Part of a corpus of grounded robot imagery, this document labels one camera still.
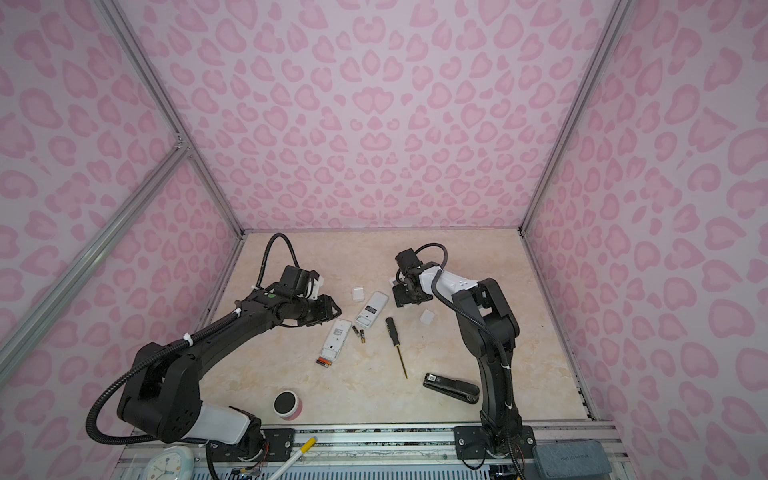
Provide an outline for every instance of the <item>marble table surface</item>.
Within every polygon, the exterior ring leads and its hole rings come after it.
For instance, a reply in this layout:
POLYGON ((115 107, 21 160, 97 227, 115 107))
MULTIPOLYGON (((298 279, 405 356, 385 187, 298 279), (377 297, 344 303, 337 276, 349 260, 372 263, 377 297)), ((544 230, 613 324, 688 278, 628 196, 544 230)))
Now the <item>marble table surface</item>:
MULTIPOLYGON (((217 310, 233 309, 256 282, 269 233, 252 233, 217 310)), ((350 332, 339 358, 329 368, 315 363, 332 323, 300 329, 275 328, 244 343, 213 367, 200 382, 203 400, 235 406, 264 424, 385 423, 478 421, 481 402, 470 405, 422 386, 427 372, 480 385, 475 358, 465 348, 455 314, 437 300, 396 308, 389 279, 395 255, 424 243, 443 243, 449 252, 446 270, 466 278, 494 278, 520 324, 512 359, 515 401, 523 419, 584 419, 574 378, 562 351, 516 230, 390 230, 289 233, 300 266, 317 270, 329 294, 354 321, 364 303, 352 299, 362 286, 366 300, 374 291, 389 302, 366 343, 350 332), (432 324, 419 322, 424 309, 436 314, 432 324), (405 378, 384 319, 395 319, 408 370, 405 378), (284 389, 295 391, 303 411, 292 422, 278 417, 272 404, 284 389)), ((442 252, 428 248, 422 261, 439 262, 442 252)), ((282 240, 275 242, 264 285, 280 278, 291 263, 282 240)))

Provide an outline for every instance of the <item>small white cube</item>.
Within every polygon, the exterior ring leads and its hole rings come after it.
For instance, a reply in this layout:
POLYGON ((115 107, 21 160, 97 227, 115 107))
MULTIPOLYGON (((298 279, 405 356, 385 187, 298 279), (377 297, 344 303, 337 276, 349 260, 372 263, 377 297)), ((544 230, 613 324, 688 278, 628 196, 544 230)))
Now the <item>small white cube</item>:
POLYGON ((352 300, 355 300, 356 302, 362 302, 366 299, 366 293, 363 291, 361 286, 356 286, 352 289, 352 300))
POLYGON ((430 312, 429 310, 424 310, 424 313, 422 313, 421 318, 419 318, 419 322, 423 323, 424 325, 429 325, 432 323, 432 321, 435 319, 435 314, 430 312))

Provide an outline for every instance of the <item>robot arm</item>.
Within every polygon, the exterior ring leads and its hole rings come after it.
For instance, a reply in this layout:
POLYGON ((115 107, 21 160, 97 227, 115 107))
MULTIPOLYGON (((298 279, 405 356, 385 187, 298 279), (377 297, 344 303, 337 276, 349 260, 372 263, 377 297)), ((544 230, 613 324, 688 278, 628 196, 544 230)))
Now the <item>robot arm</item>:
MULTIPOLYGON (((264 254, 260 280, 266 267, 264 254)), ((286 242, 293 254, 290 242, 286 242)), ((96 442, 125 445, 159 439, 171 443, 189 439, 233 445, 236 456, 249 459, 263 447, 261 421, 234 407, 223 408, 200 399, 200 379, 225 356, 249 339, 285 319, 296 326, 313 326, 335 319, 341 309, 327 295, 318 295, 323 278, 314 270, 286 266, 280 282, 266 288, 254 286, 237 308, 192 335, 166 346, 149 343, 134 359, 131 370, 113 383, 96 401, 86 419, 85 429, 96 442), (113 437, 96 426, 106 401, 125 385, 118 404, 118 418, 146 432, 146 435, 113 437)))
MULTIPOLYGON (((442 245, 428 245, 441 247, 445 252, 442 245)), ((495 280, 468 280, 444 271, 447 253, 441 266, 435 262, 423 263, 417 253, 424 248, 426 246, 416 252, 404 250, 397 255, 398 284, 392 288, 392 294, 398 307, 419 304, 437 296, 456 312, 464 344, 480 368, 483 397, 480 418, 488 449, 495 455, 504 455, 509 439, 516 437, 522 428, 509 368, 520 327, 495 280), (491 311, 483 315, 481 308, 491 311)))

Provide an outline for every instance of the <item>black stapler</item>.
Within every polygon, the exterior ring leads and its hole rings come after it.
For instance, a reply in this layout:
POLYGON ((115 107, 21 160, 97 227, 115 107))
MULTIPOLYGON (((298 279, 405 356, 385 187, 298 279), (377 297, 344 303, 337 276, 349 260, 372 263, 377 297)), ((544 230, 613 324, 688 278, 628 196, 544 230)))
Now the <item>black stapler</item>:
POLYGON ((477 403, 480 398, 480 388, 477 385, 462 382, 461 380, 447 379, 444 376, 435 375, 434 373, 426 374, 423 385, 428 389, 435 390, 436 392, 443 393, 473 405, 477 403))

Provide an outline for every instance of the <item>pink leopard print wall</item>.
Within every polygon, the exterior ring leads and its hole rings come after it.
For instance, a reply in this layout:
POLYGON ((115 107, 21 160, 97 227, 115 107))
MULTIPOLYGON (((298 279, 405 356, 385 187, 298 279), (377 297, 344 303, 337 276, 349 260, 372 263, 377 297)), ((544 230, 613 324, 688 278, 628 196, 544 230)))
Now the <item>pink leopard print wall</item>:
MULTIPOLYGON (((93 401, 149 342, 194 330, 234 238, 187 164, 169 180, 0 392, 3 478, 96 480, 122 447, 84 431, 93 401)), ((101 429, 126 435, 117 397, 101 429)))
POLYGON ((246 228, 517 226, 612 0, 121 2, 246 228))
POLYGON ((0 5, 0 345, 170 150, 88 0, 0 5))
POLYGON ((643 0, 531 235, 639 478, 768 478, 768 2, 643 0))

